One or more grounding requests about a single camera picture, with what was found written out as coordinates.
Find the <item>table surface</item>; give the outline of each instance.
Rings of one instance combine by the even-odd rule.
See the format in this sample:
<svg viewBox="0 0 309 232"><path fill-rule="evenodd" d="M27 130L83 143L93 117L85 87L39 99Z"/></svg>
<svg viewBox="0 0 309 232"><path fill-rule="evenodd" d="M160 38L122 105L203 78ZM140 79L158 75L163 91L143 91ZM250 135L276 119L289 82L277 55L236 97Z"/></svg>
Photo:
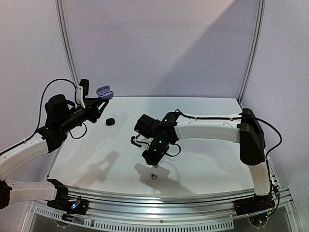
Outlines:
<svg viewBox="0 0 309 232"><path fill-rule="evenodd" d="M239 159L239 144L222 140L186 139L180 155L165 156L158 168L146 165L143 149L130 138L142 114L161 120L179 108L197 115L240 113L235 99L183 97L115 97L87 134L68 136L50 171L64 185L104 192L142 195L216 194L253 188L249 169ZM113 126L105 119L115 118ZM79 137L84 127L72 130ZM152 180L150 174L158 178Z"/></svg>

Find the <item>black round object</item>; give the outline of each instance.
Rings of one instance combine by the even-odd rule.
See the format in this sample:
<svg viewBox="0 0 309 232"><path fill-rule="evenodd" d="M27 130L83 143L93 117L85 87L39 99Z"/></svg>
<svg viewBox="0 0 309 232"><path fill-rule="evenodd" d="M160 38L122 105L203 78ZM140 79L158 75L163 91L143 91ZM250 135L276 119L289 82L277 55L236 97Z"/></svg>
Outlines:
<svg viewBox="0 0 309 232"><path fill-rule="evenodd" d="M114 118L108 118L106 119L106 125L107 126L111 126L111 125L114 125L115 124L115 119Z"/></svg>

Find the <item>perforated rail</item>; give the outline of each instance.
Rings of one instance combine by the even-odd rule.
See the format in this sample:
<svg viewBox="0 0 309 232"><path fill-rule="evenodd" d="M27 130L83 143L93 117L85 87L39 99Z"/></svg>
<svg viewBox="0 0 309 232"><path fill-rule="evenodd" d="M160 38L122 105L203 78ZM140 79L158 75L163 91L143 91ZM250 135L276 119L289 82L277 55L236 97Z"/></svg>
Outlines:
<svg viewBox="0 0 309 232"><path fill-rule="evenodd" d="M55 219L65 223L70 223L63 221L61 219L62 213L57 210L45 208L36 205L34 212L36 214L45 216L47 218ZM116 224L110 223L98 219L84 218L82 224L74 223L73 225L87 227L91 229L107 231L107 232L217 232L226 231L234 228L233 220L225 220L215 223L205 223L197 225L174 225L174 226L164 226L164 225L131 225L131 224Z"/></svg>

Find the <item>screw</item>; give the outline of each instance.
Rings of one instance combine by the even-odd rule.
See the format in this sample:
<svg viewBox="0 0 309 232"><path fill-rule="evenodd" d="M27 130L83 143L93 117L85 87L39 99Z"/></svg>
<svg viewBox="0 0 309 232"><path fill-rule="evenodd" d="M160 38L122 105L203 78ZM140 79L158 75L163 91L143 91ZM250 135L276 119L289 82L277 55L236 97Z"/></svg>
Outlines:
<svg viewBox="0 0 309 232"><path fill-rule="evenodd" d="M153 173L150 175L150 177L151 177L153 180L156 180L156 179L158 178L158 176L157 176L156 174L153 174Z"/></svg>

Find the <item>white tabletop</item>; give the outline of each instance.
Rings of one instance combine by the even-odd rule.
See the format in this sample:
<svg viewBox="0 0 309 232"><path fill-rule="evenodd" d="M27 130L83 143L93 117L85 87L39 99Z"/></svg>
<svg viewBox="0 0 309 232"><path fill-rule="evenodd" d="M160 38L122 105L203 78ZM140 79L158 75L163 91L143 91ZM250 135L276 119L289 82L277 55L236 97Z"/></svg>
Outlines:
<svg viewBox="0 0 309 232"><path fill-rule="evenodd" d="M180 155L165 156L158 168L146 165L143 149L130 143L141 115L161 120L179 108L197 115L240 113L235 99L175 97L115 97L96 124L86 122L87 134L68 137L51 169L49 178L67 186L150 195L214 194L252 189L247 166L239 159L239 144L221 140L179 141ZM105 119L115 118L106 126ZM72 130L75 137L84 128ZM150 174L158 178L152 180Z"/></svg>

